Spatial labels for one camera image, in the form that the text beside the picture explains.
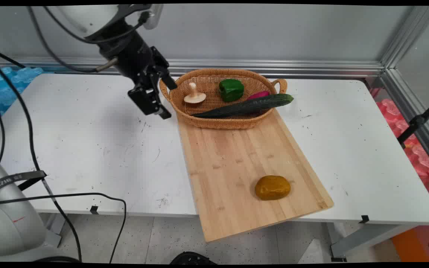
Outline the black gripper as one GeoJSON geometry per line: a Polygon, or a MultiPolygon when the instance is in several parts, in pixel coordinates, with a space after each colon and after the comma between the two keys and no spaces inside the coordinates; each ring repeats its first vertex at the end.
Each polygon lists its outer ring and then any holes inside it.
{"type": "Polygon", "coordinates": [[[156,114],[163,120],[172,114],[162,105],[157,83],[159,79],[170,89],[178,86],[169,73],[169,63],[155,46],[149,47],[135,26],[127,22],[113,22],[97,31],[100,54],[108,60],[117,59],[115,68],[136,85],[128,97],[145,115],[156,114]]]}

